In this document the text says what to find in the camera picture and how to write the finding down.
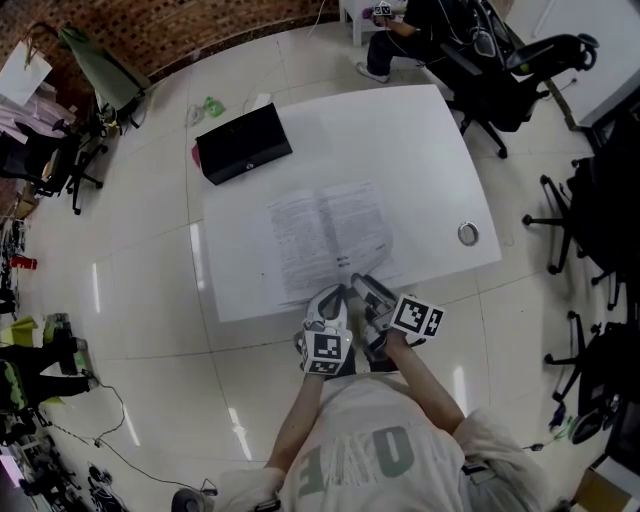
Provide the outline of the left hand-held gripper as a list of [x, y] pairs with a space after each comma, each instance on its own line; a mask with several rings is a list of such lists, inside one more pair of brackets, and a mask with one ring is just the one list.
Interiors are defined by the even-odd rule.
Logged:
[[324, 288], [310, 299], [298, 333], [301, 370], [311, 375], [354, 375], [353, 340], [347, 287], [335, 284]]

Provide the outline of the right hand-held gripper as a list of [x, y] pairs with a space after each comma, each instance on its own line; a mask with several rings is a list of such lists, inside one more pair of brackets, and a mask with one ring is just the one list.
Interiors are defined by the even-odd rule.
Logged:
[[410, 347], [436, 337], [443, 309], [411, 295], [397, 298], [370, 275], [354, 273], [351, 286], [364, 308], [363, 349], [370, 361], [386, 358], [384, 347], [390, 330], [401, 332]]

